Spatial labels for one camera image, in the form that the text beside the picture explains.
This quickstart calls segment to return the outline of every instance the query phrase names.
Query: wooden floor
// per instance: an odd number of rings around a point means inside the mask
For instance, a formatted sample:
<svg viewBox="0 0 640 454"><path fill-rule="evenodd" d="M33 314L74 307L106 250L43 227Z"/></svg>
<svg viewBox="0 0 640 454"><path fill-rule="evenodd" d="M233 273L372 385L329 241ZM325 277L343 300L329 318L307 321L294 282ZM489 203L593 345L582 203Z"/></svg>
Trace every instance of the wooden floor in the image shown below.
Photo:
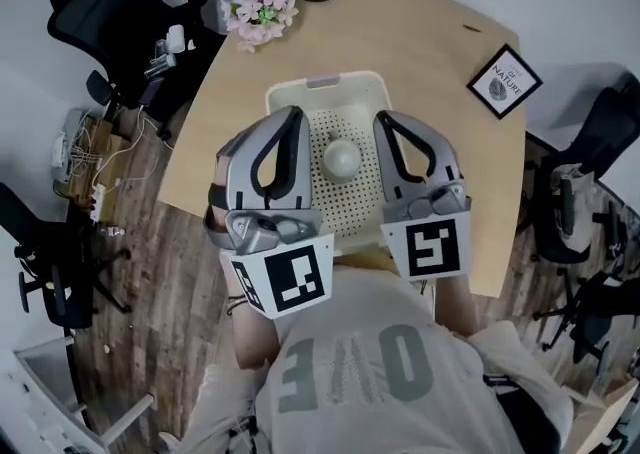
<svg viewBox="0 0 640 454"><path fill-rule="evenodd" d="M132 112L123 113L123 124L132 124ZM119 190L117 225L126 235L107 240L108 249L128 247L130 261L119 261L103 278L116 297L133 307L121 315L96 297L100 313L90 330L77 332L74 354L88 405L90 426L102 433L145 393L155 396L145 413L111 448L114 453L149 453L159 449L158 432L180 437L186 429L204 368L208 363L233 363L230 323L223 313L226 290L216 250L207 238L202 220L156 200L171 151L147 126L147 138L134 151L128 181ZM527 142L527 158L543 153ZM530 186L525 179L524 187ZM601 188L594 192L597 204L610 199ZM623 211L631 221L631 214ZM570 271L591 276L604 265L601 228L596 228L591 258ZM637 244L628 264L640 258ZM553 307L561 293L557 266L532 262L533 230L514 239L511 261L500 299L477 297L484 323L509 319L523 342L560 383L585 391L604 385L616 370L623 370L640 346L640 327L632 319L614 319L609 333L610 359L604 375L595 379L595 361L587 357L571 362L573 342L565 336L548 353L538 348L554 324L533 322L536 310Z"/></svg>

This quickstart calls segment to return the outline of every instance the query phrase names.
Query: power strip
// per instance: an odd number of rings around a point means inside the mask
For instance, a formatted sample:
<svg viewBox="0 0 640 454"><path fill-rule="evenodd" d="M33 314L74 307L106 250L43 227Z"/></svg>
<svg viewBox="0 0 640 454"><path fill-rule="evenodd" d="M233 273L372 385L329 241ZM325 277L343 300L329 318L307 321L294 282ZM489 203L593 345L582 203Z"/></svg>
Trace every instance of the power strip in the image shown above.
<svg viewBox="0 0 640 454"><path fill-rule="evenodd" d="M93 186L93 193L91 193L91 212L89 213L89 217L94 223L100 222L106 191L107 188L102 184L96 184Z"/></svg>

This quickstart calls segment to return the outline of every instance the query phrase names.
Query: flower bouquet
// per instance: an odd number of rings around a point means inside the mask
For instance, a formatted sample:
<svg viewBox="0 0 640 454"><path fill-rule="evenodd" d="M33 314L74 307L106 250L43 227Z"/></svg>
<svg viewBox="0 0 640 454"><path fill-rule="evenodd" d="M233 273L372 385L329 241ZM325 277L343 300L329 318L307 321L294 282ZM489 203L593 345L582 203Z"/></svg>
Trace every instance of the flower bouquet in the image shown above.
<svg viewBox="0 0 640 454"><path fill-rule="evenodd" d="M242 42L239 50L255 52L256 46L280 38L282 31L298 13L296 0L220 1L229 31L237 31Z"/></svg>

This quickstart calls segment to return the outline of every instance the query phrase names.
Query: person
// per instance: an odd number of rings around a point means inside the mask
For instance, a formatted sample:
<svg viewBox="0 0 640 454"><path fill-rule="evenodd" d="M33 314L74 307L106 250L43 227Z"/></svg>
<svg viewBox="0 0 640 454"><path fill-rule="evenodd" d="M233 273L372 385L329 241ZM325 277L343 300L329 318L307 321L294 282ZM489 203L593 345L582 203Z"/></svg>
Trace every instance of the person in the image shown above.
<svg viewBox="0 0 640 454"><path fill-rule="evenodd" d="M392 272L338 265L287 328L234 307L239 368L207 367L179 452L559 452L569 397L512 323L479 328L466 278L435 287L432 316Z"/></svg>

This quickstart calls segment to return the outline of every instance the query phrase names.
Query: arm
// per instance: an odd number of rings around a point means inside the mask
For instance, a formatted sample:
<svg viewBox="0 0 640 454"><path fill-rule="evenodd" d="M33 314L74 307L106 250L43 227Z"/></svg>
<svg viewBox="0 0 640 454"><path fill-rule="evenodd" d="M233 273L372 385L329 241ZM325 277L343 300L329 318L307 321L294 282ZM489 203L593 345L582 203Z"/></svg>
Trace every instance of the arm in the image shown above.
<svg viewBox="0 0 640 454"><path fill-rule="evenodd" d="M436 282L436 322L463 337L479 329L476 307L466 276L440 278Z"/></svg>
<svg viewBox="0 0 640 454"><path fill-rule="evenodd" d="M242 296L242 286L225 256L220 256L229 296ZM269 363L278 356L280 343L271 319L256 312L248 303L237 306L231 312L233 321L233 345L241 369L259 369L265 360Z"/></svg>
<svg viewBox="0 0 640 454"><path fill-rule="evenodd" d="M178 454L229 452L229 431L251 414L266 371L209 365Z"/></svg>

